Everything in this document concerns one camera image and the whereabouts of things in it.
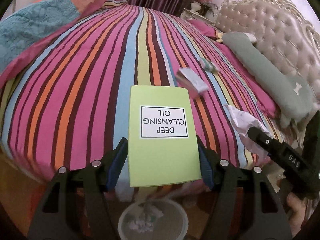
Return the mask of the right hand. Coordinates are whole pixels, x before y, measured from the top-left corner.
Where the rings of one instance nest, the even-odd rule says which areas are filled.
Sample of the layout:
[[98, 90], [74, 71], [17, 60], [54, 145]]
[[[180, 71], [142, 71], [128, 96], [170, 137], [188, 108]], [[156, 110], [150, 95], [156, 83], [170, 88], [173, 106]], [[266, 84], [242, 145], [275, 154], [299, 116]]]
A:
[[288, 194], [286, 201], [288, 207], [292, 210], [291, 216], [289, 217], [289, 225], [292, 236], [294, 237], [297, 233], [299, 233], [303, 224], [306, 205], [303, 200], [299, 199], [292, 192]]

